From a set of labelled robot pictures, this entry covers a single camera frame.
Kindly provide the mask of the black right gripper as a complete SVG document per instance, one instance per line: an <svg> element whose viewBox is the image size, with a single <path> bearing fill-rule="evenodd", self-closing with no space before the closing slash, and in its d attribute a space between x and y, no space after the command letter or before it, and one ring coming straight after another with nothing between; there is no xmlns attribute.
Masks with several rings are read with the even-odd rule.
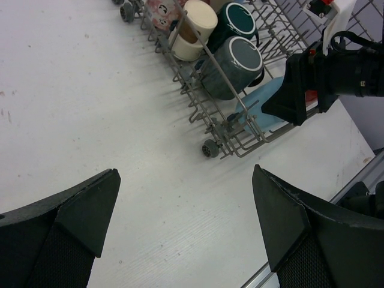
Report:
<svg viewBox="0 0 384 288"><path fill-rule="evenodd" d="M322 42L313 43L302 54L286 61L283 82L262 105L262 112L293 125L307 119L305 92L317 93L320 113L327 112L338 97L383 97L383 44L364 38L355 43L361 48L347 50L335 40L322 52Z"/></svg>

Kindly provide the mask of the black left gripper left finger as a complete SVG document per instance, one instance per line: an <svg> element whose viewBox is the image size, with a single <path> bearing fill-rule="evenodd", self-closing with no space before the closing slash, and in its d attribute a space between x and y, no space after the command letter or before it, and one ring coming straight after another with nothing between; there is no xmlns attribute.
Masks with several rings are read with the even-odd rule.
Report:
<svg viewBox="0 0 384 288"><path fill-rule="evenodd" d="M107 169L1 214L1 287L86 287L101 257L121 177Z"/></svg>

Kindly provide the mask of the red mug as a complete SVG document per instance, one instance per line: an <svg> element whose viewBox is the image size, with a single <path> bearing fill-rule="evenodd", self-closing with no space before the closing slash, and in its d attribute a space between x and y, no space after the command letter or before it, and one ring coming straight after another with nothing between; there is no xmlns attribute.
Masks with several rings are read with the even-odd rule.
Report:
<svg viewBox="0 0 384 288"><path fill-rule="evenodd" d="M317 91L307 90L305 92L305 104L308 107L309 105L317 101Z"/></svg>

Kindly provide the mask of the light blue mug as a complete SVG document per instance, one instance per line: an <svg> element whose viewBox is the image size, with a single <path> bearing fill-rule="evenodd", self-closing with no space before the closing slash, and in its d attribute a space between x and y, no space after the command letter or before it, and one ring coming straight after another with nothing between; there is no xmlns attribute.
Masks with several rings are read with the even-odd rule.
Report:
<svg viewBox="0 0 384 288"><path fill-rule="evenodd" d="M276 77L246 95L242 101L248 107L248 116L256 116L256 123L263 132L284 123L285 120L262 112L263 104L268 101L281 87L284 77Z"/></svg>

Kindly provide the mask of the grey mug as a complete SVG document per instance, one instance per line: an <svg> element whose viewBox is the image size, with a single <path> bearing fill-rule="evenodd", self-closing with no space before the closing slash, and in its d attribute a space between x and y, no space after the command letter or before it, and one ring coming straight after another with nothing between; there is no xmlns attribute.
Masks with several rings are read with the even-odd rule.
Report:
<svg viewBox="0 0 384 288"><path fill-rule="evenodd" d="M263 71L263 59L258 48L240 36L228 38L214 53L214 58L237 94ZM235 97L211 59L203 65L201 84L212 98L229 101Z"/></svg>

